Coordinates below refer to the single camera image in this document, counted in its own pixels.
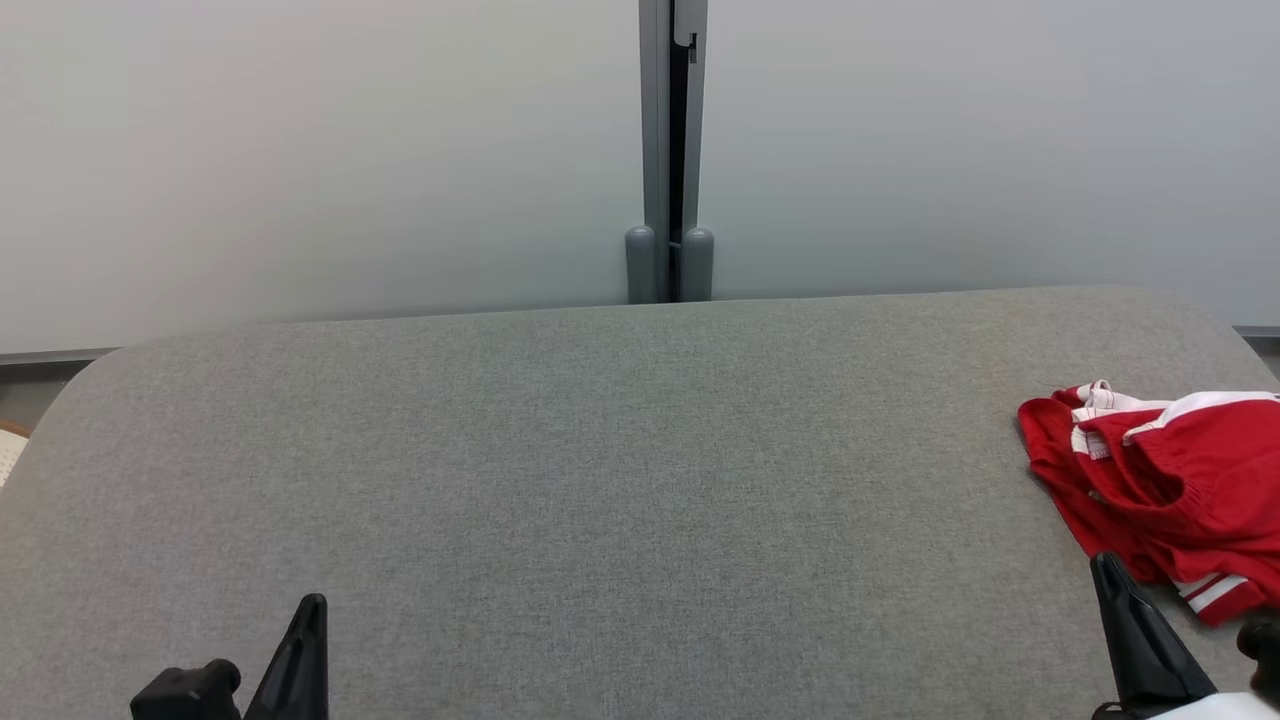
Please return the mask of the grey partition post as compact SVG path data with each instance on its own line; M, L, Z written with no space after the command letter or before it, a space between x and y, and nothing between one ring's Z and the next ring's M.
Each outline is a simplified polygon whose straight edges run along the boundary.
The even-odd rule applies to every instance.
M676 94L682 131L680 150L680 291L682 302L704 302L712 297L714 236L699 225L701 132L705 91L705 36L708 0L673 0L675 63L684 88Z
M675 219L671 142L671 0L637 0L643 146L643 224L623 237L628 301L666 304L675 292L671 222Z

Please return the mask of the red white basketball jersey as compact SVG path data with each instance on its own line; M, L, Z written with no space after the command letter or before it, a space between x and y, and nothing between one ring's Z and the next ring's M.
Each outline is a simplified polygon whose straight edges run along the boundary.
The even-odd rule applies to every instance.
M1033 398L1018 410L1030 471L1050 492L1068 529L1089 556L1116 553L1142 584L1174 585L1192 612L1221 626L1256 610L1280 610L1280 557L1248 557L1147 539L1093 501L1070 446L1076 388Z

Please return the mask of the white perforated laundry basket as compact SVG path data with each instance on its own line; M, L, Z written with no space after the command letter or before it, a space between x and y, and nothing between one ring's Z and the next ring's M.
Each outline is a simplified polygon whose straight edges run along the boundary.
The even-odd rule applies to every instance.
M29 443L32 430L0 418L0 488L6 484L18 459Z

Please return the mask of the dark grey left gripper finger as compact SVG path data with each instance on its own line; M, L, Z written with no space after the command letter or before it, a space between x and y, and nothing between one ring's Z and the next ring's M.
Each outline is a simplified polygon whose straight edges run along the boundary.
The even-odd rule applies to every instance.
M300 601L243 720L330 720L324 594Z

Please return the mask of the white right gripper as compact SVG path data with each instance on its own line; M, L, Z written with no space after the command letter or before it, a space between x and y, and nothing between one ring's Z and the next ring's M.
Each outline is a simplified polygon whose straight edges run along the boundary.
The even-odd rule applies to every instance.
M1117 692L1091 720L1280 720L1257 694L1217 693L1116 553L1093 556L1091 575Z

